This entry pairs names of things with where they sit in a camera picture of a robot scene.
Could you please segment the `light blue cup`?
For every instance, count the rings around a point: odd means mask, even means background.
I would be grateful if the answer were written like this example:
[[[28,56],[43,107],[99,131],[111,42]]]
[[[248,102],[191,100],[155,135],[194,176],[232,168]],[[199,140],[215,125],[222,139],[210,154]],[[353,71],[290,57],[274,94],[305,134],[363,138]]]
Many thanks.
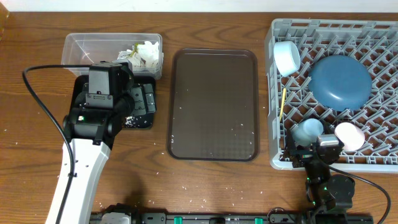
[[[296,145],[307,147],[311,143],[316,142],[317,137],[324,132],[321,121],[309,118],[298,124],[297,128],[292,131],[293,139]]]

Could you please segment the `white tissue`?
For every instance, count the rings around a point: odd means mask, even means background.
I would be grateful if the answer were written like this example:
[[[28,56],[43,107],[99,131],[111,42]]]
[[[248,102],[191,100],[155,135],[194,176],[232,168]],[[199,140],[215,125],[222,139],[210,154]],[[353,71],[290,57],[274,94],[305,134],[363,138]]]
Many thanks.
[[[159,63],[159,43],[145,41],[137,46],[137,53],[144,61],[146,68],[155,68]]]

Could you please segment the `yellow plastic spoon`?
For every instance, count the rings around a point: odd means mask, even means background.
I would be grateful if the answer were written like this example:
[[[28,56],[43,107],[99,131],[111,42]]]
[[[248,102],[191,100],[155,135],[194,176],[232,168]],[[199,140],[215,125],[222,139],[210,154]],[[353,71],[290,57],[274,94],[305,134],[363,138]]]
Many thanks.
[[[286,88],[283,88],[283,90],[282,90],[281,104],[280,104],[279,122],[282,121],[283,114],[284,114],[284,105],[285,105],[286,93],[287,93],[287,89],[286,89]]]

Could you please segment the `pink cup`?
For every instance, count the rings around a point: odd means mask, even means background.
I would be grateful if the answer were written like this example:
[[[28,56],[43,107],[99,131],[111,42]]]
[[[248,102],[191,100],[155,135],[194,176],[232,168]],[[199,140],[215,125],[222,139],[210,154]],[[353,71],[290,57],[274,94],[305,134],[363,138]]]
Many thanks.
[[[340,123],[335,127],[336,137],[344,144],[344,151],[356,151],[365,142],[365,135],[361,129],[352,123]]]

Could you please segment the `dark blue plate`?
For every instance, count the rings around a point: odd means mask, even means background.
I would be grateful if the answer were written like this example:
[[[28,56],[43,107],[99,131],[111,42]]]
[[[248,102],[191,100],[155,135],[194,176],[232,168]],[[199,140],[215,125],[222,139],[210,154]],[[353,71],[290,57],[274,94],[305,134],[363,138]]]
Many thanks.
[[[318,61],[309,73],[308,89],[323,106],[335,111],[358,110],[372,90],[372,79],[359,61],[332,55]]]

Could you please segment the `light blue rice bowl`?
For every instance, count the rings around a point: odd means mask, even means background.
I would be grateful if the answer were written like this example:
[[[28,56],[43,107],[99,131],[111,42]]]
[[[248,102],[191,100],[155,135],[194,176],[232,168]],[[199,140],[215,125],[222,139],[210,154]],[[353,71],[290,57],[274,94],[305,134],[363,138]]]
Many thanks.
[[[274,45],[274,60],[279,73],[287,77],[300,68],[300,54],[292,41],[276,42]]]

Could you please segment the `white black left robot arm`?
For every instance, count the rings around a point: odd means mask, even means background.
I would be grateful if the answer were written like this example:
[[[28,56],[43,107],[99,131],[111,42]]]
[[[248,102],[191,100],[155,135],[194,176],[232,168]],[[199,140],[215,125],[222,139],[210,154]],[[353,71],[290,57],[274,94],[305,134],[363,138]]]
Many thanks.
[[[66,142],[60,176],[47,223],[88,223],[100,175],[124,118],[109,110],[87,108],[88,84],[76,83],[64,119]]]

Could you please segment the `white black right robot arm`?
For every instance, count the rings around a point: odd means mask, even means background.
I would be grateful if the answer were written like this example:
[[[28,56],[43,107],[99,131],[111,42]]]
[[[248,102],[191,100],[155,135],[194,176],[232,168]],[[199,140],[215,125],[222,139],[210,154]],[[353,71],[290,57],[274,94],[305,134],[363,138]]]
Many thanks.
[[[295,223],[348,223],[346,211],[353,206],[355,181],[346,175],[331,174],[331,165],[340,157],[343,143],[334,134],[324,134],[314,143],[296,145],[286,132],[283,157],[294,168],[304,168],[307,200],[314,208],[297,215]]]

